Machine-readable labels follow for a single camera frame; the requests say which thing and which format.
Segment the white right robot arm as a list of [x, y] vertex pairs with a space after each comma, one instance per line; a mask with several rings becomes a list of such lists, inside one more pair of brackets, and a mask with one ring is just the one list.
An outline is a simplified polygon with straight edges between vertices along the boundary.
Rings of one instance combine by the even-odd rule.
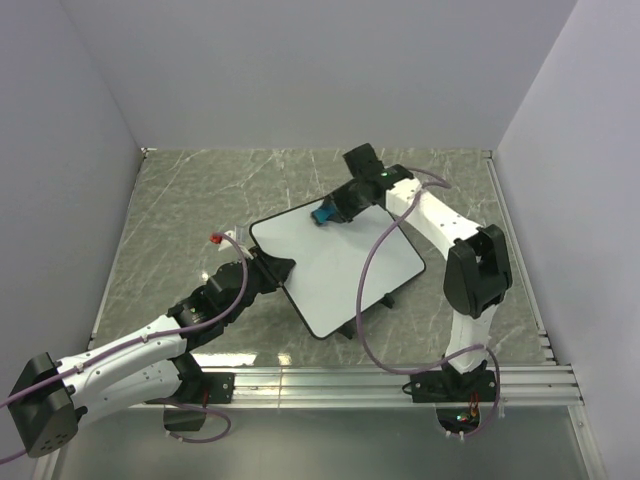
[[403, 222], [411, 225], [443, 256], [443, 292], [453, 310], [450, 341], [437, 367], [444, 393], [455, 400], [473, 392], [477, 370], [491, 352], [490, 327], [498, 306], [513, 283], [506, 235], [495, 224], [481, 226], [437, 199], [431, 188], [449, 188], [439, 175], [403, 165], [387, 167], [374, 148], [365, 143], [343, 156], [350, 180], [326, 195], [311, 214], [324, 226], [346, 224], [372, 206], [395, 219], [374, 242], [359, 277], [355, 299], [356, 330], [364, 333], [362, 303], [369, 268], [385, 240]]

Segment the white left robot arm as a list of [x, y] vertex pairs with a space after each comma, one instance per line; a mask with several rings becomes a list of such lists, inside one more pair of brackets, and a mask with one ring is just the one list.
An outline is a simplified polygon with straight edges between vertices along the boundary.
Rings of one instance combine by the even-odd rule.
[[31, 358], [2, 404], [24, 454], [48, 455], [81, 427], [131, 405], [196, 399], [204, 374], [192, 350], [221, 336], [257, 296], [283, 287], [295, 265], [253, 247], [133, 333], [60, 360]]

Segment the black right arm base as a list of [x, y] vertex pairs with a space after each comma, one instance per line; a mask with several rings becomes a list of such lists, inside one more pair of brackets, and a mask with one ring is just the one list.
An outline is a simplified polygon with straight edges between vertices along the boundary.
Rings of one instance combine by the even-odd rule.
[[494, 401], [498, 380], [483, 362], [471, 372], [460, 374], [453, 367], [411, 375], [402, 386], [413, 403], [470, 403]]

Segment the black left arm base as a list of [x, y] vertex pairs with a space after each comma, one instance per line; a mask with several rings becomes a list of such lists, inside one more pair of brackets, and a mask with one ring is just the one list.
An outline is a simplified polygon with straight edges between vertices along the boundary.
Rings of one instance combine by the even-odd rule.
[[[230, 404], [233, 396], [235, 374], [214, 372], [198, 374], [183, 381], [178, 390], [169, 396], [171, 401], [195, 405], [200, 408]], [[183, 409], [163, 412], [164, 427], [172, 433], [198, 432], [205, 424], [207, 414]]]

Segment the white board black frame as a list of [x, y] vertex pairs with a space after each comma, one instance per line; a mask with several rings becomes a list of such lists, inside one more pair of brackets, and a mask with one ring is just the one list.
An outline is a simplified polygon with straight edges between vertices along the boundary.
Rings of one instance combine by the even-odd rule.
[[[284, 291], [311, 335], [325, 339], [355, 317], [357, 288], [365, 260], [393, 217], [373, 206], [346, 224], [317, 226], [311, 212], [319, 200], [292, 208], [249, 227], [265, 253], [296, 262]], [[424, 260], [402, 230], [378, 248], [368, 269], [361, 309], [422, 274]]]

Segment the blue bone-shaped eraser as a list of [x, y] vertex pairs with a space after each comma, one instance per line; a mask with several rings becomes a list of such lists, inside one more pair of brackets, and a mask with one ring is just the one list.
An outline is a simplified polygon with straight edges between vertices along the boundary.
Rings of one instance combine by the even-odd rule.
[[332, 205], [321, 205], [319, 208], [313, 210], [310, 216], [317, 226], [322, 226], [332, 220], [334, 213], [335, 209]]

